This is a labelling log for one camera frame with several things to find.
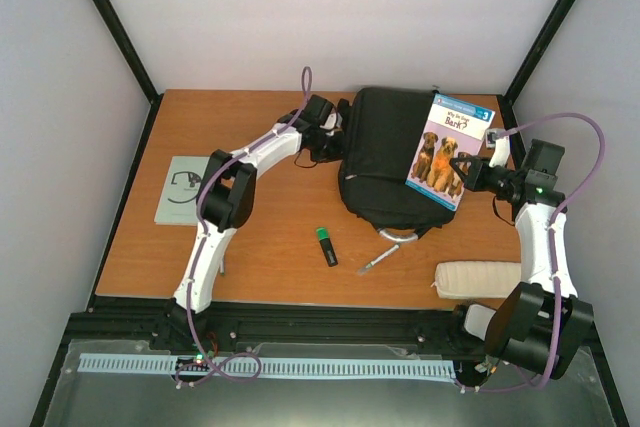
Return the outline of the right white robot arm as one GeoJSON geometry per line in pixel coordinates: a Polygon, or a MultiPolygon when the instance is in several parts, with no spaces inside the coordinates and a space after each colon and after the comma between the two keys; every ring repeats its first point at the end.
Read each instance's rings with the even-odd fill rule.
{"type": "Polygon", "coordinates": [[[517,170],[488,158],[458,155],[450,165],[466,189],[508,202],[521,248],[521,280],[498,309],[478,303],[455,307],[448,335],[466,354],[484,355],[532,372],[541,389],[561,378],[594,322],[579,300],[566,261],[568,197],[556,191],[564,148],[532,141],[517,170]]]}

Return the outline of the beige pencil case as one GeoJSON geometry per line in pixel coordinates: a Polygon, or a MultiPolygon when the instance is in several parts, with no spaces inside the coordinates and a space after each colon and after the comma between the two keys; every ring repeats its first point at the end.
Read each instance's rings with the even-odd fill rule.
{"type": "Polygon", "coordinates": [[[521,280],[521,264],[502,261],[439,263],[432,286],[443,299],[504,299],[521,280]]]}

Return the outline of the dog picture book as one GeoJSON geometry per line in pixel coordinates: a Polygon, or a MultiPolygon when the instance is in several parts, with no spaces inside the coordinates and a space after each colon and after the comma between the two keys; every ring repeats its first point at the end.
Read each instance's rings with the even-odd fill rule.
{"type": "Polygon", "coordinates": [[[419,136],[405,185],[454,212],[463,191],[451,191],[449,161],[457,156],[476,156],[495,112],[485,107],[437,94],[419,136]]]}

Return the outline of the black student backpack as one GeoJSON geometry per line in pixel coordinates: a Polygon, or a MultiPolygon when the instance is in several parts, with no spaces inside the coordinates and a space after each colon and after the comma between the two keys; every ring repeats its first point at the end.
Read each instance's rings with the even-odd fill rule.
{"type": "Polygon", "coordinates": [[[406,185],[436,93],[365,87],[345,113],[338,171],[347,210],[376,230],[412,231],[422,237],[455,213],[406,185]]]}

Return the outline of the grey notebook with circle logo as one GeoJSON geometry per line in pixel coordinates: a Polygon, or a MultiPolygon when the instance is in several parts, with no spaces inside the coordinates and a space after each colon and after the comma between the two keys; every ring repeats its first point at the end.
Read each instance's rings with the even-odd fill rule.
{"type": "Polygon", "coordinates": [[[157,225],[195,226],[196,200],[208,157],[174,156],[159,198],[157,225]]]}

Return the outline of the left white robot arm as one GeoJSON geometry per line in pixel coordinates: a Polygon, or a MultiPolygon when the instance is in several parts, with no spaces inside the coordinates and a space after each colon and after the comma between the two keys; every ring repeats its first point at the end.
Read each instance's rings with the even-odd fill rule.
{"type": "Polygon", "coordinates": [[[334,104],[313,95],[247,146],[232,152],[216,150],[210,155],[196,196],[194,246],[173,295],[176,305],[187,313],[175,322],[172,331],[184,348],[197,349],[207,340],[208,325],[195,315],[212,302],[226,250],[253,211],[260,176],[303,150],[321,155],[336,139],[341,123],[334,104]]]}

